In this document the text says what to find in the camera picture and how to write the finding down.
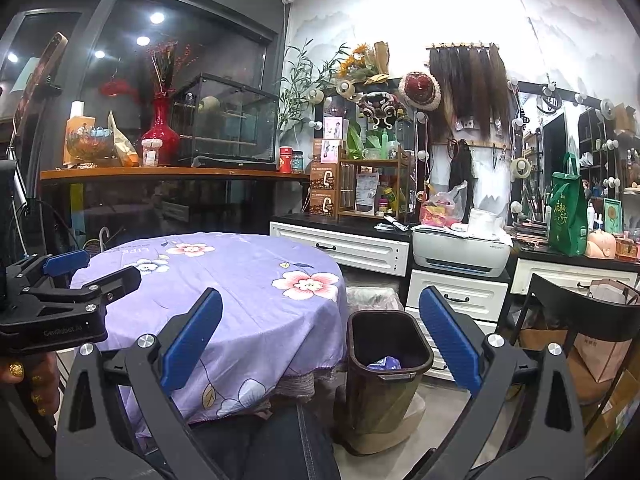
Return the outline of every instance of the chair backrest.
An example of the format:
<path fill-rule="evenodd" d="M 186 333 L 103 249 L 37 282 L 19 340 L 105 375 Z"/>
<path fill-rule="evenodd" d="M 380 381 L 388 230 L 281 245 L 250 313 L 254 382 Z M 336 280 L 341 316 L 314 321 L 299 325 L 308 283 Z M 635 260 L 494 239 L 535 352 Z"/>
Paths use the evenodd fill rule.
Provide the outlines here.
<path fill-rule="evenodd" d="M 562 288 L 537 274 L 529 285 L 542 310 L 587 337 L 619 342 L 633 339 L 640 330 L 640 306 L 595 300 Z"/>

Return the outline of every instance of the wooden counter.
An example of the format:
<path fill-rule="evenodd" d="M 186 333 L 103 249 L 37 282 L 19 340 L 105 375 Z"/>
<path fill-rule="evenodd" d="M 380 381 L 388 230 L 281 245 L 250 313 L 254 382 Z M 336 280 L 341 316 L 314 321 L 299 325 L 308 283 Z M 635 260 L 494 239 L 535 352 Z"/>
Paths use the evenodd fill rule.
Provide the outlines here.
<path fill-rule="evenodd" d="M 277 178 L 282 180 L 294 180 L 305 182 L 309 180 L 308 174 L 279 173 L 277 171 L 245 170 L 243 168 L 87 168 L 84 170 L 49 170 L 41 171 L 41 180 L 81 180 L 83 178 L 151 178 L 158 180 L 163 178 L 198 178 L 201 176 L 225 176 L 230 179 L 262 179 Z"/>

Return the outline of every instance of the red vase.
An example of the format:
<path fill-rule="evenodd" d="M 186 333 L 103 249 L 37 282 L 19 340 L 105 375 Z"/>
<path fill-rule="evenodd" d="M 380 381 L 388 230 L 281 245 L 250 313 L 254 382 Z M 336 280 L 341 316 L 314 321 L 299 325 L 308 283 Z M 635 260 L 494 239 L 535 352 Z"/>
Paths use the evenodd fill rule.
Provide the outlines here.
<path fill-rule="evenodd" d="M 158 164 L 160 166 L 170 166 L 175 162 L 180 145 L 180 136 L 170 128 L 166 120 L 170 103 L 171 99 L 165 96 L 156 96 L 154 98 L 154 124 L 142 136 L 142 140 L 162 140 L 162 147 L 158 156 Z"/>

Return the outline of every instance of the floral tablecloth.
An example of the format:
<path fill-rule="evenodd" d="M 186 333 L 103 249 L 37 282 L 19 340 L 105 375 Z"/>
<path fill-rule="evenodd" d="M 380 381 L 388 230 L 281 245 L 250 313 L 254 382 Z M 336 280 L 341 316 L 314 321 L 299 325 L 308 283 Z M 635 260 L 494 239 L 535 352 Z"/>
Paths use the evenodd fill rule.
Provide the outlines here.
<path fill-rule="evenodd" d="M 222 295 L 222 321 L 187 385 L 173 394 L 189 422 L 255 406 L 282 377 L 333 368 L 346 353 L 342 275 L 313 247 L 224 233 L 137 240 L 94 256 L 72 287 L 126 266 L 140 270 L 142 284 L 108 307 L 103 350 L 160 332 L 209 286 Z M 148 434 L 133 395 L 124 401 L 137 433 Z"/>

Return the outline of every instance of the white printer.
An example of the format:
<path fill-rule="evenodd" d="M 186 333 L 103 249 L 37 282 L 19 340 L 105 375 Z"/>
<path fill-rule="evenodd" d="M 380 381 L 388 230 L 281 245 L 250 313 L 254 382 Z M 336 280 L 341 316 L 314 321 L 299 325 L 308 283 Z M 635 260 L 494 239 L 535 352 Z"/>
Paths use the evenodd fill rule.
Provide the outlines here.
<path fill-rule="evenodd" d="M 415 226 L 412 232 L 415 263 L 436 272 L 451 270 L 496 278 L 511 252 L 511 237 L 504 231 L 504 235 L 495 235 L 493 239 L 426 225 Z"/>

